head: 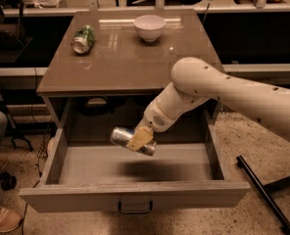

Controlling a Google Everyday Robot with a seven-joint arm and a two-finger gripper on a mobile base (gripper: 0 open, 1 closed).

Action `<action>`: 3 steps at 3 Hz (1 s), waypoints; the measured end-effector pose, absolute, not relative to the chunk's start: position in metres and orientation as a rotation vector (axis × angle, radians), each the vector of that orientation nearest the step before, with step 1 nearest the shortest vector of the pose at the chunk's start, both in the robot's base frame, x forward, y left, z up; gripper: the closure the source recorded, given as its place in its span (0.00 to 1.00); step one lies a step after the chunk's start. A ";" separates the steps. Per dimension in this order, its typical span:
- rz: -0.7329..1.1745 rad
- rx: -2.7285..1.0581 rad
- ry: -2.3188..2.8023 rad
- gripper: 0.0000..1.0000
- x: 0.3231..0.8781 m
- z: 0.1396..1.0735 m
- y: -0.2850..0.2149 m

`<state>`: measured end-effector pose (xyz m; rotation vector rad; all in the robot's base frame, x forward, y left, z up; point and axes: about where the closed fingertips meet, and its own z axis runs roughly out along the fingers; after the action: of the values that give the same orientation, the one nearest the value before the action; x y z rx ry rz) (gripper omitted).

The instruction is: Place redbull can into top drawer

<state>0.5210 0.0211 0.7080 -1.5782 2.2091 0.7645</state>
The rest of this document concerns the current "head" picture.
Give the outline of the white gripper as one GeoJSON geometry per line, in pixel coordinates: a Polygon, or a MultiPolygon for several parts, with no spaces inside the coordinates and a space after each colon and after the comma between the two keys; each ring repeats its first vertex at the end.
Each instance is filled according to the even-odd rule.
{"type": "Polygon", "coordinates": [[[165,132],[174,124],[172,118],[167,117],[155,101],[151,102],[145,109],[143,118],[137,125],[126,148],[136,152],[153,139],[154,132],[165,132]]]}

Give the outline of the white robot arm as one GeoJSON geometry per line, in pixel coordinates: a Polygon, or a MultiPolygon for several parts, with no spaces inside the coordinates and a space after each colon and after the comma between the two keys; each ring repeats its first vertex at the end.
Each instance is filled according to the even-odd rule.
{"type": "Polygon", "coordinates": [[[225,74],[193,58],[177,61],[171,83],[146,108],[127,148],[136,151],[184,113],[214,99],[290,142],[290,89],[225,74]]]}

